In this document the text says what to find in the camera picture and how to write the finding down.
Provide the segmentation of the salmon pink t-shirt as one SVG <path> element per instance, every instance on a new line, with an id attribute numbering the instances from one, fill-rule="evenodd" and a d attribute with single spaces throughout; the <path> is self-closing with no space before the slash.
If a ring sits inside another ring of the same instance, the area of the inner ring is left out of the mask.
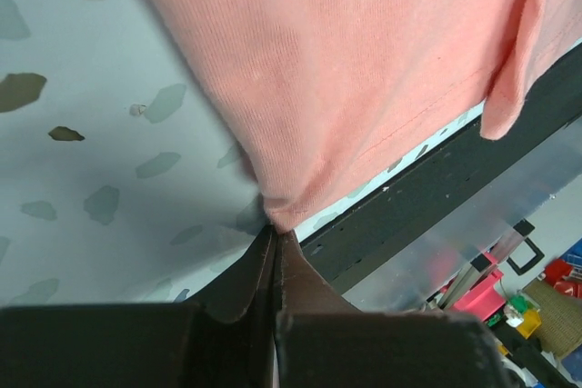
<path id="1" fill-rule="evenodd" d="M 581 0 L 153 0 L 282 232 L 476 105 L 503 137 Z"/>

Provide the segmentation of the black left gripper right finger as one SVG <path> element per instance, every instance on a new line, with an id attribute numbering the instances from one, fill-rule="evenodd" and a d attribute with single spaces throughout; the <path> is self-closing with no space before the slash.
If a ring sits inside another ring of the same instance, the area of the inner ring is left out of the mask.
<path id="1" fill-rule="evenodd" d="M 275 266 L 275 387 L 325 387 L 350 358 L 359 311 L 304 257 L 296 235 L 282 234 Z"/>

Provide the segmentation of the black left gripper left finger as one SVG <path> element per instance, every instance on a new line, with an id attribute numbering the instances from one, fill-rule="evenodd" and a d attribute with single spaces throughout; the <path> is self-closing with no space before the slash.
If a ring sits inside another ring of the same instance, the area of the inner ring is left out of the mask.
<path id="1" fill-rule="evenodd" d="M 186 303 L 196 309 L 185 387 L 270 387 L 273 376 L 276 231 L 262 229 L 245 253 Z"/>

